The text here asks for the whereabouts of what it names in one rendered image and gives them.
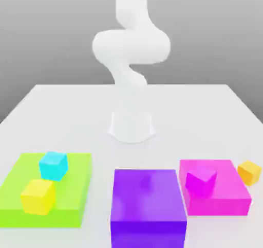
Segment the small cyan cube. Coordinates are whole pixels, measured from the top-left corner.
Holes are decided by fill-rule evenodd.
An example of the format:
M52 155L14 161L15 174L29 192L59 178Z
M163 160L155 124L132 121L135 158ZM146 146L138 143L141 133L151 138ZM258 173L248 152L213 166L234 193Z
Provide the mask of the small cyan cube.
M60 181L68 171L66 153L47 152L39 161L41 178L51 181Z

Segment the small magenta cube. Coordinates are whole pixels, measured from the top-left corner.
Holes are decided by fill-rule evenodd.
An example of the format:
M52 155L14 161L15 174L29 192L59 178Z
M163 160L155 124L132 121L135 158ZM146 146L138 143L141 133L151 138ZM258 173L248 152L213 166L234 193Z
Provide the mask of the small magenta cube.
M206 166L197 166L186 173L185 187L196 196L205 198L214 189L217 171Z

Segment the small yellow cube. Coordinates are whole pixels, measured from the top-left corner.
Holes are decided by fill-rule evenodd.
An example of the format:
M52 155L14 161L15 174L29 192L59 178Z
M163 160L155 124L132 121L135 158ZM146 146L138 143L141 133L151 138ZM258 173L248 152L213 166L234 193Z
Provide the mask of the small yellow cube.
M46 216L55 204L55 184L50 180L31 179L20 197L25 213Z

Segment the small orange cube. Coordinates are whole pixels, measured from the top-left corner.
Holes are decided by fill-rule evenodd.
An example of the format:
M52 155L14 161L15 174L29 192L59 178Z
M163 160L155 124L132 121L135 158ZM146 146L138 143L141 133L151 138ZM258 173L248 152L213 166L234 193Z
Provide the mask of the small orange cube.
M259 180L262 168L251 161L245 161L238 165L237 171L244 184L252 186Z

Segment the large purple box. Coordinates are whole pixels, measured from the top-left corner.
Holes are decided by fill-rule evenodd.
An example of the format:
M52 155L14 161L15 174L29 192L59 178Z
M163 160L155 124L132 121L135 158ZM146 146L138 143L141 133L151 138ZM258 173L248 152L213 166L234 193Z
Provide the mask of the large purple box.
M116 169L111 248L184 248L187 218L174 169Z

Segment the large green box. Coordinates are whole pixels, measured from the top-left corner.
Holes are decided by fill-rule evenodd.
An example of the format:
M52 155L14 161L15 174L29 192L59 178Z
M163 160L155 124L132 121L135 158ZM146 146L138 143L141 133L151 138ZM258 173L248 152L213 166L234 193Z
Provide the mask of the large green box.
M23 153L0 186L0 228L77 228L82 224L92 172L90 153L69 153L68 171L55 183L56 203L45 216L23 211L20 194L39 179L43 153Z

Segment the large pink box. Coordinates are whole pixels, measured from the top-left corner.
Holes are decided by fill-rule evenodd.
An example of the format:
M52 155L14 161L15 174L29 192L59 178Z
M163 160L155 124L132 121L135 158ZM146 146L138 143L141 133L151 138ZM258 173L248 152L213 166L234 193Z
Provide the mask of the large pink box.
M214 168L213 192L201 198L185 187L186 173L197 166ZM179 179L189 216L246 216L252 198L231 160L180 160Z

